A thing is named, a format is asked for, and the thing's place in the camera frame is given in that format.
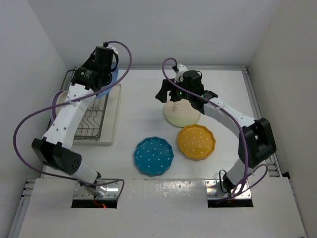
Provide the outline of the light blue plate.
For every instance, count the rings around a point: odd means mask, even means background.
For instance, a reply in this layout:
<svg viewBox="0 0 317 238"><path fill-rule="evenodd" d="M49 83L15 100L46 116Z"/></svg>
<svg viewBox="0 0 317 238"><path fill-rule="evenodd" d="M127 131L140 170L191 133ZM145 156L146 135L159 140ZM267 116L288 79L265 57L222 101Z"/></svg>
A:
<svg viewBox="0 0 317 238"><path fill-rule="evenodd" d="M111 73L112 81L110 83L110 86L112 86L118 80L118 72L119 72L119 69L116 68L116 70ZM102 88L102 92L96 95L96 99L102 98L102 97L104 97L104 96L109 94L109 92L111 91L112 88L110 87L110 88L105 90L106 87L107 86L103 87Z"/></svg>

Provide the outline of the cream plate with plant motif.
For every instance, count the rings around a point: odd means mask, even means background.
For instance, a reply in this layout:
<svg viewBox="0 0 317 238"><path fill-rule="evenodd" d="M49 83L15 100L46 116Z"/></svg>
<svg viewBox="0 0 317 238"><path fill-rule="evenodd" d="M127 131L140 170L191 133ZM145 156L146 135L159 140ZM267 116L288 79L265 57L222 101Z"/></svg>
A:
<svg viewBox="0 0 317 238"><path fill-rule="evenodd" d="M163 107L166 120L174 126L185 127L196 124L201 113L192 108L188 100L182 99L178 102L169 101Z"/></svg>

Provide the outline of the plain cream plate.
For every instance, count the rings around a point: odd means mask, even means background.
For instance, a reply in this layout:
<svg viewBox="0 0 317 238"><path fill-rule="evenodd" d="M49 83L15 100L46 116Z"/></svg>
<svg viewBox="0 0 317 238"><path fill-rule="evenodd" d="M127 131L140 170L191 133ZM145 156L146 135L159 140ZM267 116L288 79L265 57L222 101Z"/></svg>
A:
<svg viewBox="0 0 317 238"><path fill-rule="evenodd" d="M66 98L67 98L67 96L68 96L68 90L57 92L56 104L62 104L62 103L64 103L65 100L66 100ZM62 107L56 107L56 108L55 108L55 114L56 114L56 116L58 115L58 113L60 112L61 109L62 109Z"/></svg>

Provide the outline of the purple plate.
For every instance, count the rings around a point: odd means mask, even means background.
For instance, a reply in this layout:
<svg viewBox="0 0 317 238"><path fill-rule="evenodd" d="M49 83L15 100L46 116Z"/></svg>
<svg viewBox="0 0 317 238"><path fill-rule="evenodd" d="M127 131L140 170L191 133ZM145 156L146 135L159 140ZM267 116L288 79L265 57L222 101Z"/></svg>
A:
<svg viewBox="0 0 317 238"><path fill-rule="evenodd" d="M55 106L57 104L58 98L62 93L63 93L63 90L60 90L54 94L52 99L52 106ZM51 109L51 120L54 121L55 118L56 118L56 112L55 112L55 108L53 108Z"/></svg>

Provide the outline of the yellow dotted plate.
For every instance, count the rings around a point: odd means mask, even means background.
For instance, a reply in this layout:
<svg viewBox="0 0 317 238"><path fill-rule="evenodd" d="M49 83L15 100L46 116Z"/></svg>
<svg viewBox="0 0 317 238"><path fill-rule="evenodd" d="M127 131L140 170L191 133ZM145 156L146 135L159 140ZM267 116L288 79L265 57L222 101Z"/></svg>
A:
<svg viewBox="0 0 317 238"><path fill-rule="evenodd" d="M198 161L214 152L216 140L207 127L192 124L185 126L178 133L177 145L186 157Z"/></svg>

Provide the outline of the teal dotted plate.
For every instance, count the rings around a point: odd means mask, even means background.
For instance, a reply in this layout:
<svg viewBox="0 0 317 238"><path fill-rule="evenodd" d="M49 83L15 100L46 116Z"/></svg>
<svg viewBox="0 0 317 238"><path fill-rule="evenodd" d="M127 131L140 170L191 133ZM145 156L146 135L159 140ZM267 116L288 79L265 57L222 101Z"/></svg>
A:
<svg viewBox="0 0 317 238"><path fill-rule="evenodd" d="M171 167L174 153L165 139L154 136L139 142L133 157L139 172L154 177L163 175Z"/></svg>

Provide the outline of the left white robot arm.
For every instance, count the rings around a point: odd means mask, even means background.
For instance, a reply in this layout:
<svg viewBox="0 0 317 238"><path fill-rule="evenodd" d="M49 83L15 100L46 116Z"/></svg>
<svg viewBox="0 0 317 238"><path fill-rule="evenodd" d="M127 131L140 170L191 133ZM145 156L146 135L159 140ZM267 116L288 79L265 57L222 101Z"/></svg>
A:
<svg viewBox="0 0 317 238"><path fill-rule="evenodd" d="M71 147L82 117L95 100L95 92L112 83L112 72L116 69L114 62L118 62L115 47L96 47L89 59L74 71L66 106L61 107L42 139L32 142L32 149L46 166L78 180L94 197L101 195L101 175L87 166Z"/></svg>

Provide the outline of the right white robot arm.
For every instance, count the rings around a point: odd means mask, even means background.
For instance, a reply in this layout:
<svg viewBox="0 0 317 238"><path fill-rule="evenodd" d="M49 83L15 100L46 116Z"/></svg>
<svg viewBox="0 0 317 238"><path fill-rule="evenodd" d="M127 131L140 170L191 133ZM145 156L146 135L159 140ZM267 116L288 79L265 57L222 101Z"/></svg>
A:
<svg viewBox="0 0 317 238"><path fill-rule="evenodd" d="M202 84L202 73L185 66L173 67L176 76L165 78L156 94L162 103L168 100L187 100L191 107L218 121L239 140L239 159L223 176L222 188L229 193L236 185L245 182L258 164L276 152L276 144L270 123L265 118L254 119L228 106L218 95Z"/></svg>

